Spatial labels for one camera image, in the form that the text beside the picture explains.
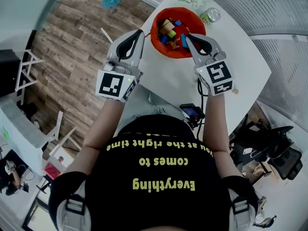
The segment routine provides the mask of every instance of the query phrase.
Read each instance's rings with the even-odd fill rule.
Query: wooden block
[[[160,42],[162,44],[165,44],[167,43],[167,40],[168,40],[168,36],[167,35],[163,35],[161,38],[160,38]]]
[[[176,42],[172,42],[172,43],[171,43],[171,46],[172,46],[172,49],[174,49],[174,50],[175,50],[176,48],[179,48],[179,47],[180,47],[179,45],[176,44]]]
[[[165,21],[164,21],[164,23],[162,24],[162,27],[164,27],[165,25],[167,25],[167,23],[168,22],[170,22],[168,19],[166,19]]]
[[[167,32],[171,31],[174,28],[174,25],[169,22],[164,27],[162,27],[159,32],[163,35],[167,34]]]
[[[174,38],[176,36],[176,32],[173,31],[173,30],[170,30],[169,32],[167,32],[167,35],[170,37],[170,38]]]
[[[188,48],[188,45],[187,45],[187,42],[186,42],[186,35],[182,34],[181,39],[182,39],[183,48]]]
[[[176,25],[176,26],[180,26],[181,24],[182,24],[182,22],[180,20],[177,20],[177,21],[174,22],[174,25]]]

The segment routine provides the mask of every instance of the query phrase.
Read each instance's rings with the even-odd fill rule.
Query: white marker cube
[[[132,75],[99,70],[95,94],[125,103],[136,85],[136,77]]]
[[[234,89],[232,68],[226,65],[226,59],[195,69],[201,82],[213,95]]]

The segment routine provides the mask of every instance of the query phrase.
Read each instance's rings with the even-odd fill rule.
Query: black cabinet
[[[19,63],[12,50],[0,51],[0,97],[15,92]]]

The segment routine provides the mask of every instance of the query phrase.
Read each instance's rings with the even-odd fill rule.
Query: backpack strap
[[[249,230],[255,222],[255,209],[245,197],[239,196],[232,189],[229,189],[229,194],[232,201],[229,215],[229,231]]]
[[[85,204],[85,184],[83,181],[77,191],[58,206],[56,220],[59,231],[91,230],[91,216]]]

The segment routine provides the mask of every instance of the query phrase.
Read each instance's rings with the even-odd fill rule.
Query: buckle
[[[79,211],[77,209],[72,209],[68,205],[74,205],[76,207],[79,207],[81,210]],[[65,209],[69,212],[84,216],[85,206],[85,200],[78,194],[73,194],[70,195],[69,198],[66,200]]]
[[[249,211],[247,199],[245,197],[238,196],[236,199],[233,200],[232,208],[234,215]]]

